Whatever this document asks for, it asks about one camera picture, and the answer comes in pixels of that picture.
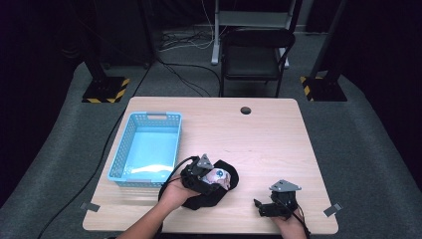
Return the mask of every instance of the basket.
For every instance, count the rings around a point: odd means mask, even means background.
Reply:
[[[131,113],[108,172],[119,186],[160,187],[174,169],[180,113]]]

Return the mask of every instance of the table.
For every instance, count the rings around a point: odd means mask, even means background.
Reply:
[[[243,115],[242,107],[251,113]],[[139,111],[181,112],[178,160],[207,153],[213,163],[222,159],[232,164],[240,177],[217,206],[173,211],[163,232],[279,234],[253,201],[271,203],[269,187],[279,179],[302,188],[297,201],[313,234],[337,231],[335,216],[322,213],[330,202],[295,100],[149,97],[133,98],[127,106],[92,199],[100,209],[87,211],[85,229],[123,231],[157,201],[158,189],[119,187],[106,177],[128,115]]]

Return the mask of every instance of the chair leg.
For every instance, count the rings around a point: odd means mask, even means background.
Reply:
[[[220,98],[224,98],[224,76],[221,74],[220,77]]]
[[[282,78],[279,77],[279,81],[277,82],[277,90],[276,90],[276,95],[274,96],[274,98],[278,98],[279,97],[279,93],[280,93],[280,86],[282,85]]]

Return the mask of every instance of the black cloth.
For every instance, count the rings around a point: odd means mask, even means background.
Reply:
[[[215,168],[222,168],[230,173],[230,190],[236,188],[239,182],[239,174],[237,173],[236,169],[230,165],[229,163],[218,160],[214,164]],[[218,204],[218,202],[226,195],[227,190],[223,187],[219,187],[217,190],[212,192],[210,195],[198,195],[195,197],[191,197],[186,200],[186,202],[182,205],[184,207],[190,208],[192,210],[197,210],[200,207],[213,207]]]

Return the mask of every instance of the black chair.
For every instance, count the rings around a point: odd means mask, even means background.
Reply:
[[[236,29],[221,38],[220,97],[224,97],[226,80],[265,84],[277,81],[275,98],[279,96],[287,55],[295,43],[302,2],[284,2],[290,4],[290,9],[286,9],[289,18],[283,29]]]

